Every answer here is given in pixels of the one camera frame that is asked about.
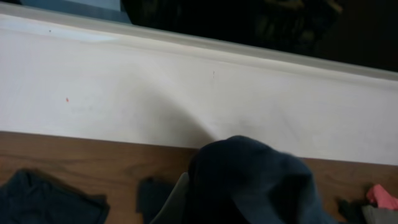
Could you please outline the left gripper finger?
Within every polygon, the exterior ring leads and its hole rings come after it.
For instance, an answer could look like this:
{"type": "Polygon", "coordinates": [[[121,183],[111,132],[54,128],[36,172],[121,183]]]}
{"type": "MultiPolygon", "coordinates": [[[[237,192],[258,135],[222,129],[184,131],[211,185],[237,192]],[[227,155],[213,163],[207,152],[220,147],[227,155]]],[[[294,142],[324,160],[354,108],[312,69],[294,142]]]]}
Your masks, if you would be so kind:
{"type": "Polygon", "coordinates": [[[190,178],[188,173],[184,172],[178,179],[164,205],[154,219],[150,222],[150,224],[183,223],[189,180],[190,178]]]}

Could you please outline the blue denim shorts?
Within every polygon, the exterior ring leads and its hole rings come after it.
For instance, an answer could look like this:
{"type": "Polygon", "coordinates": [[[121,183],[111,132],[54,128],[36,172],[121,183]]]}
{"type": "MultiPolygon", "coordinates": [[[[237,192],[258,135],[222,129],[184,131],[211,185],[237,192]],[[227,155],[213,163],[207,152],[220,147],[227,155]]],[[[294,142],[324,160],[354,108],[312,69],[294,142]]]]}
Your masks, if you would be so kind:
{"type": "MultiPolygon", "coordinates": [[[[321,224],[323,209],[310,169],[297,157],[244,136],[210,143],[191,159],[183,223],[321,224]]],[[[175,184],[148,178],[137,211],[150,223],[175,184]]]]}

